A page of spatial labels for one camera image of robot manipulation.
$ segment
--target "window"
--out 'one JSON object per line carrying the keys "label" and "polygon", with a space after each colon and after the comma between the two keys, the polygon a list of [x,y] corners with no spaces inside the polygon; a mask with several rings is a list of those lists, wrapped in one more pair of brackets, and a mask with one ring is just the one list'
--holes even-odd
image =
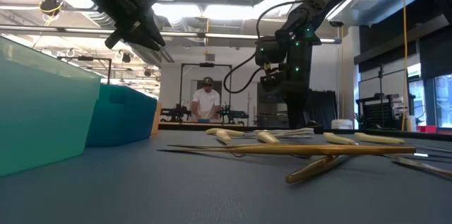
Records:
{"label": "window", "polygon": [[427,125],[427,115],[425,113],[424,82],[422,80],[410,82],[410,94],[415,96],[413,100],[415,117],[419,120],[419,125]]}
{"label": "window", "polygon": [[452,74],[435,78],[436,120],[440,128],[452,128]]}
{"label": "window", "polygon": [[419,125],[427,125],[427,114],[424,96],[424,81],[420,78],[421,63],[407,67],[408,70],[408,88],[410,94],[414,95],[413,108],[416,120]]}

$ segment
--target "black robotic arm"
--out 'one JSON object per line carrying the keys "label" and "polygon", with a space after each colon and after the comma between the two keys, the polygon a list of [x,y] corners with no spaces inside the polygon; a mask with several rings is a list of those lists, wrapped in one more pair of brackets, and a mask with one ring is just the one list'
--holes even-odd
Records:
{"label": "black robotic arm", "polygon": [[[264,89],[278,88],[287,104],[291,128],[303,126],[304,105],[309,92],[312,46],[320,45],[315,35],[328,12],[342,0],[306,0],[290,12],[275,37],[260,37],[254,54],[256,64],[266,71]],[[436,0],[452,22],[451,1]]]}

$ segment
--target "teal plastic bin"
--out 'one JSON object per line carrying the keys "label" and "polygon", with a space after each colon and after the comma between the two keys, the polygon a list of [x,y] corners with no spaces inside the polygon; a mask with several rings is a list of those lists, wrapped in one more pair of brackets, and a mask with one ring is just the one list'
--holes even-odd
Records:
{"label": "teal plastic bin", "polygon": [[157,100],[126,86],[100,86],[86,146],[120,146],[147,139]]}
{"label": "teal plastic bin", "polygon": [[100,77],[0,37],[0,176],[83,152]]}

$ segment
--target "red object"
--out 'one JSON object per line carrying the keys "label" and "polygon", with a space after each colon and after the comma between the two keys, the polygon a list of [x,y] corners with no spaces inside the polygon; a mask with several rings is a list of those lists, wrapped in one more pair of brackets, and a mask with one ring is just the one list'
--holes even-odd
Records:
{"label": "red object", "polygon": [[417,130],[424,133],[436,133],[435,125],[418,126]]}

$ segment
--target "black cable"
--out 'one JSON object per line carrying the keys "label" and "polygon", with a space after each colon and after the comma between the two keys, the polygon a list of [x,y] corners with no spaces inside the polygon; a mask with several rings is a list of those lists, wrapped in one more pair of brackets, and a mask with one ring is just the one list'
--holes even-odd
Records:
{"label": "black cable", "polygon": [[[228,73],[228,75],[230,75],[234,70],[236,70],[237,68],[239,68],[239,66],[236,66],[233,70],[231,70],[229,73]],[[263,70],[262,68],[258,68],[255,72],[253,72],[253,74],[251,75],[251,77],[249,78],[249,80],[248,80],[248,83],[246,83],[246,85],[242,88],[242,89],[240,89],[240,90],[230,90],[230,89],[228,89],[227,88],[227,86],[226,86],[226,80],[227,80],[227,77],[229,77],[228,75],[226,75],[226,77],[225,77],[225,79],[223,80],[223,87],[225,88],[225,90],[228,92],[228,93],[232,93],[232,94],[236,94],[236,93],[241,93],[242,91],[244,91],[248,86],[249,86],[249,84],[253,81],[253,78],[254,78],[254,76],[259,72],[259,71],[261,71],[261,70]]]}
{"label": "black cable", "polygon": [[[277,7],[285,6],[285,5],[289,5],[289,4],[298,4],[298,3],[305,2],[305,1],[307,1],[307,0],[287,1],[287,2],[283,2],[283,3],[281,3],[281,4],[274,5],[274,6],[272,6],[271,8],[267,9],[266,11],[264,11],[264,12],[258,17],[258,19],[257,19],[257,21],[256,21],[256,33],[257,33],[257,39],[258,39],[258,41],[259,41],[260,38],[261,38],[260,32],[259,32],[259,23],[261,22],[261,19],[262,19],[262,17],[263,17],[264,15],[266,15],[269,11],[271,11],[271,10],[277,8]],[[227,78],[230,77],[230,76],[232,75],[232,72],[236,71],[238,68],[240,68],[241,66],[245,65],[248,61],[251,61],[255,56],[256,56],[256,53],[254,53],[253,55],[251,55],[248,59],[246,59],[245,61],[243,61],[242,63],[240,63],[240,64],[237,65],[236,67],[234,67],[231,71],[229,71],[229,72],[226,74],[225,78],[223,79],[223,87],[225,88],[225,90],[226,90],[228,93],[233,93],[233,94],[235,94],[235,93],[241,93],[242,91],[244,91],[244,90],[246,89],[246,87],[248,87],[248,85],[249,85],[249,83],[251,82],[251,80],[253,79],[253,77],[257,74],[257,72],[258,72],[259,70],[262,69],[262,68],[260,68],[260,69],[258,69],[257,71],[255,71],[255,72],[253,73],[253,76],[251,76],[249,82],[248,82],[248,83],[245,85],[245,87],[243,87],[242,89],[240,89],[240,90],[231,90],[231,89],[228,89],[228,88],[227,88],[227,86],[226,86],[226,81],[227,81]]]}
{"label": "black cable", "polygon": [[424,110],[424,112],[421,114],[421,116],[419,116],[419,117],[416,117],[416,119],[419,119],[420,117],[423,117],[424,116],[424,114],[425,114],[425,112],[426,112],[426,110]]}
{"label": "black cable", "polygon": [[267,9],[266,11],[264,11],[264,12],[257,18],[257,21],[256,21],[256,34],[257,34],[257,40],[259,41],[259,39],[261,38],[261,31],[259,30],[259,23],[261,22],[262,17],[263,17],[264,15],[266,15],[269,11],[271,11],[271,10],[277,8],[277,7],[281,7],[281,6],[285,6],[285,5],[290,5],[290,4],[298,4],[298,3],[305,2],[305,1],[308,1],[308,0],[287,1],[287,2],[283,2],[283,3],[281,3],[281,4],[274,5],[273,7]]}

